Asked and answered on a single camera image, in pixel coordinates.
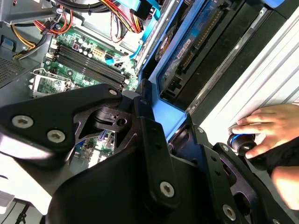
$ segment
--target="ribbon cable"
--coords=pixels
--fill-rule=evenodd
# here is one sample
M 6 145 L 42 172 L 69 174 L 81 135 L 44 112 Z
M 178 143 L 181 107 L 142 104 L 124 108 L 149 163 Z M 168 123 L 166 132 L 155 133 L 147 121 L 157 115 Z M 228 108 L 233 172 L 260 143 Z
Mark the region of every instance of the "ribbon cable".
M 149 37 L 151 31 L 153 30 L 155 24 L 157 23 L 157 21 L 159 20 L 159 18 L 161 16 L 161 12 L 160 12 L 160 9 L 159 9 L 159 4 L 155 0 L 147 0 L 147 1 L 152 5 L 152 7 L 156 11 L 155 11 L 154 16 L 152 17 L 151 21 L 149 22 L 149 25 L 146 27 L 146 29 L 143 33 L 143 36 L 139 40 L 139 45 L 138 45 L 137 50 L 135 51 L 134 54 L 132 54 L 130 56 L 123 56 L 123 57 L 119 57 L 119 58 L 113 58 L 113 59 L 106 60 L 106 63 L 108 65 L 127 62 L 131 59 L 134 59 L 136 57 L 136 55 L 139 53 L 139 51 L 141 50 L 143 43 Z

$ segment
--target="human hand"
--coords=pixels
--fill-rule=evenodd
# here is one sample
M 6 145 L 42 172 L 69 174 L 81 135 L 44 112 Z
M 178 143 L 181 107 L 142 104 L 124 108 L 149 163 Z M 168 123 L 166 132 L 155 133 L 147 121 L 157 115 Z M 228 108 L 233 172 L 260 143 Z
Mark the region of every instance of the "human hand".
M 286 205 L 299 210 L 299 167 L 276 167 L 272 180 Z
M 246 153 L 250 159 L 299 136 L 299 106 L 277 105 L 260 108 L 237 122 L 235 134 L 265 133 L 261 144 Z

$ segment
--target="mechanical arm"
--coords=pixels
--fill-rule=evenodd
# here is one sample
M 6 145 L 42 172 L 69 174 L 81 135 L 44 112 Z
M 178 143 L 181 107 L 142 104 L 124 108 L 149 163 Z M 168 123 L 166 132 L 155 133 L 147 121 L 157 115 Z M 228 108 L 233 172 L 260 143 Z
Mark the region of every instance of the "mechanical arm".
M 293 223 L 246 161 L 211 146 L 190 117 L 167 143 L 151 82 L 137 93 L 100 84 L 0 108 L 0 152 L 41 174 L 65 166 L 75 144 L 115 131 L 114 155 L 58 188 L 47 224 Z

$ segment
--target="blue ring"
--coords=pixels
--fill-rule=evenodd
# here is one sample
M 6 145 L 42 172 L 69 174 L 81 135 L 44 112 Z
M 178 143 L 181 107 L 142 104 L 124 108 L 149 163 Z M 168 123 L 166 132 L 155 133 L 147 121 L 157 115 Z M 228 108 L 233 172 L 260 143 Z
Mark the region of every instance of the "blue ring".
M 234 137 L 232 138 L 232 140 L 230 141 L 230 145 L 232 145 L 232 144 L 233 144 L 233 141 L 234 141 L 236 138 L 238 138 L 239 136 L 241 136 L 241 135 L 246 135 L 246 134 L 237 134 L 236 136 L 234 136 Z

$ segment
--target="screw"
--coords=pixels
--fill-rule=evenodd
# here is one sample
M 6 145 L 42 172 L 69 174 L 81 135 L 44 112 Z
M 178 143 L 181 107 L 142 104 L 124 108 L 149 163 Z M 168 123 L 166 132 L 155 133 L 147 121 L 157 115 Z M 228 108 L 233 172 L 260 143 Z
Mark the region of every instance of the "screw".
M 204 133 L 204 130 L 202 130 L 201 127 L 198 127 L 197 130 L 198 130 L 200 133 Z
M 112 94 L 112 95 L 117 95 L 117 92 L 115 90 L 109 90 L 109 92 Z
M 25 115 L 15 116 L 11 122 L 18 128 L 29 128 L 33 126 L 33 119 Z
M 174 196 L 173 186 L 166 181 L 163 181 L 160 183 L 160 190 L 161 190 L 162 194 L 164 194 L 166 197 Z
M 51 130 L 47 133 L 49 141 L 54 143 L 60 143 L 65 140 L 65 134 L 59 130 Z
M 143 104 L 145 104 L 145 105 L 147 105 L 148 104 L 148 102 L 146 102 L 146 100 L 145 99 L 140 99 L 140 102 L 142 102 Z
M 224 151 L 229 152 L 229 148 L 225 145 L 222 145 L 222 148 L 224 149 Z
M 60 28 L 61 28 L 61 25 L 60 25 L 60 24 L 56 24 L 56 25 L 55 25 L 55 28 L 56 28 L 56 29 L 60 29 Z
M 276 219 L 273 219 L 273 223 L 274 224 L 280 224 L 280 222 L 278 220 L 276 220 Z
M 223 205 L 222 207 L 224 214 L 232 221 L 236 220 L 234 210 L 227 204 Z

